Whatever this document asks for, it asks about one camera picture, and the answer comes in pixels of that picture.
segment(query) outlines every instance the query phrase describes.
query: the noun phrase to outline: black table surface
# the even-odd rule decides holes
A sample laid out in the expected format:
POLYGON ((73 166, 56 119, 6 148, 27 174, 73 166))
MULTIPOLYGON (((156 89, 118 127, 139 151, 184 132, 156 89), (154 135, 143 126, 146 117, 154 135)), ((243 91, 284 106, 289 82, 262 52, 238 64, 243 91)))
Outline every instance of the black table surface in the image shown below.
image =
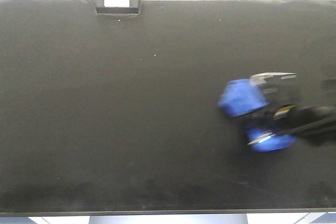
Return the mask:
POLYGON ((217 107, 275 71, 335 104, 336 3, 95 6, 0 2, 1 215, 336 209, 336 145, 256 153, 217 107))

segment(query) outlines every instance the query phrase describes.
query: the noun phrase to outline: black tabletop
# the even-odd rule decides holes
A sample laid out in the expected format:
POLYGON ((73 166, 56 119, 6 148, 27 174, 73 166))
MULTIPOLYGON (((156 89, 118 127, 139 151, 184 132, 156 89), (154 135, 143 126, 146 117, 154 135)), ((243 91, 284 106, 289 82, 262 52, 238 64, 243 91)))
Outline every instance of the black tabletop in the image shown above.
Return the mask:
POLYGON ((335 104, 336 3, 95 6, 0 2, 3 215, 336 208, 336 145, 256 153, 217 107, 275 71, 335 104))

